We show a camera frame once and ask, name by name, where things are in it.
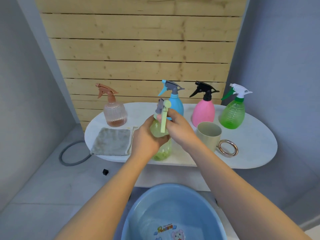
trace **person's right hand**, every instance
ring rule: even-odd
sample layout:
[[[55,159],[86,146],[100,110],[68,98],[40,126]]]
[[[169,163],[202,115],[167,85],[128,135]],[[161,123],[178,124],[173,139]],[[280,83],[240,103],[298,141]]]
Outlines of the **person's right hand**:
[[[188,149],[193,148],[200,142],[188,121],[181,114],[174,109],[169,109],[168,117],[172,118],[172,121],[167,119],[165,125],[169,135],[185,151],[188,151]],[[157,115],[157,120],[161,123],[161,114]]]

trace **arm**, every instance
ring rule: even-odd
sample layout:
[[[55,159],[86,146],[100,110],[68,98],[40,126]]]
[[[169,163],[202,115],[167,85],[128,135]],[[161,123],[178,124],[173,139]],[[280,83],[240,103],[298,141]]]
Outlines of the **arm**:
[[[141,171],[169,136],[150,132],[153,116],[134,132],[132,152],[121,169],[74,215],[55,240],[112,240]]]
[[[170,109],[168,116],[173,119],[166,122],[170,136],[193,158],[240,239],[311,240],[286,214],[208,149],[181,115]]]

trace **mug handle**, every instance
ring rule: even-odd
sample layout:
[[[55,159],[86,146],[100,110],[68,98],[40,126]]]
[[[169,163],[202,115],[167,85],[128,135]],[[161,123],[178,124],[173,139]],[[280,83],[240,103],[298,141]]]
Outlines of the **mug handle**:
[[[225,152],[225,151],[221,148],[221,144],[222,144],[222,143],[228,143],[228,144],[232,145],[233,148],[234,148],[234,153],[227,153],[227,152]],[[224,155],[230,156],[230,157],[236,156],[236,155],[238,154],[238,152],[239,152],[237,145],[234,144],[234,143],[233,143],[232,141],[230,141],[230,140],[221,140],[221,141],[219,142],[218,149],[219,149],[219,151],[221,151]]]

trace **hand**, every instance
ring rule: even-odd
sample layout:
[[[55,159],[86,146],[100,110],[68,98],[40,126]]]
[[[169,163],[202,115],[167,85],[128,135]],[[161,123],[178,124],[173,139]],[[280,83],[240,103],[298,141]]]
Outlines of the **hand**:
[[[169,109],[168,117],[171,117],[172,121],[167,119],[165,126],[170,136],[175,142],[181,145],[186,152],[188,152],[188,149],[201,143],[188,121],[181,114],[174,109]],[[157,120],[161,122],[161,114],[157,115]]]
[[[169,141],[170,136],[154,137],[150,131],[150,126],[154,121],[153,115],[134,132],[132,140],[131,157],[138,157],[150,160],[159,150],[159,148]]]

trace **brown liquid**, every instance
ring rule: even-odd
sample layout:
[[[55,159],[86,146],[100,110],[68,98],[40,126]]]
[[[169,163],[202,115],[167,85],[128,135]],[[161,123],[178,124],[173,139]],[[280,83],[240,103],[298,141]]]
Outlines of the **brown liquid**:
[[[106,123],[111,127],[119,127],[124,125],[127,122],[127,119],[115,120],[115,121],[107,121]]]

